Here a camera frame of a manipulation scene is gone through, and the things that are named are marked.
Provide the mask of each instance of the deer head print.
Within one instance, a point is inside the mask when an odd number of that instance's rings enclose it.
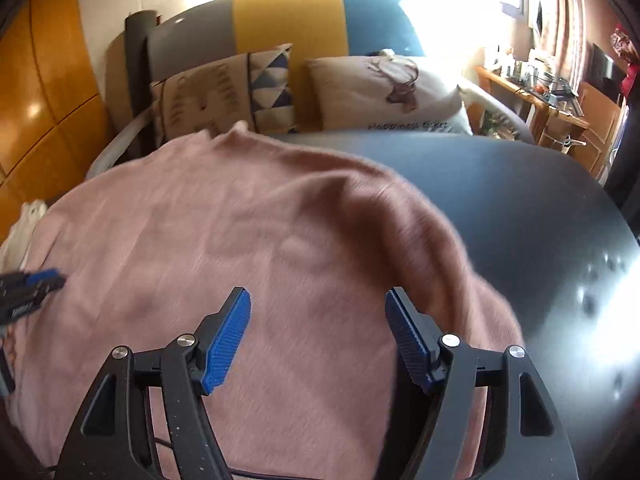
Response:
[[[398,81],[398,78],[384,69],[384,64],[394,63],[402,66],[407,74],[406,81]],[[372,59],[369,68],[385,77],[391,82],[391,94],[386,97],[386,101],[391,104],[402,104],[402,113],[413,112],[418,103],[415,99],[415,82],[420,75],[418,65],[412,59],[403,56],[382,56]]]

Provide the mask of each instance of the black cable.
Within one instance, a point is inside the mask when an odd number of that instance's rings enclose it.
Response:
[[[173,449],[174,446],[165,440],[164,438],[155,437],[154,440],[156,444],[160,444],[160,446],[168,447],[169,449]],[[317,480],[316,478],[306,478],[302,476],[281,476],[281,475],[267,475],[264,473],[254,473],[252,471],[243,471],[242,469],[228,468],[229,472],[232,475],[243,476],[245,478],[255,478],[256,480]]]

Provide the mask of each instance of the metal screw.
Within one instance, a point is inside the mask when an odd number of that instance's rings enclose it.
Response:
[[[455,334],[445,334],[442,336],[442,342],[450,347],[455,347],[460,344],[460,338]]]
[[[509,348],[509,353],[520,359],[521,357],[524,357],[524,348],[522,346],[513,345]]]
[[[128,353],[129,350],[127,350],[126,346],[116,346],[116,348],[113,349],[113,352],[111,352],[111,355],[114,359],[122,359],[123,357],[126,357]]]
[[[191,334],[182,334],[178,338],[178,345],[180,346],[191,346],[196,342],[196,338],[194,338]]]

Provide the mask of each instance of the television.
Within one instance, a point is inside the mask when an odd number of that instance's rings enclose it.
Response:
[[[613,102],[620,98],[620,83],[626,73],[607,56],[599,47],[592,45],[591,59],[584,75],[584,80],[597,88]]]

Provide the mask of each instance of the blue gripper pad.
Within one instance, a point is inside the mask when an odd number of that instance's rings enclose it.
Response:
[[[225,382],[226,374],[231,368],[231,362],[236,355],[250,317],[251,297],[243,289],[226,313],[218,333],[207,349],[204,375],[200,380],[206,395],[209,395],[216,386]]]
[[[431,356],[428,346],[406,307],[401,301],[396,300],[392,291],[385,297],[385,316],[411,380],[427,393],[434,385],[430,374]]]

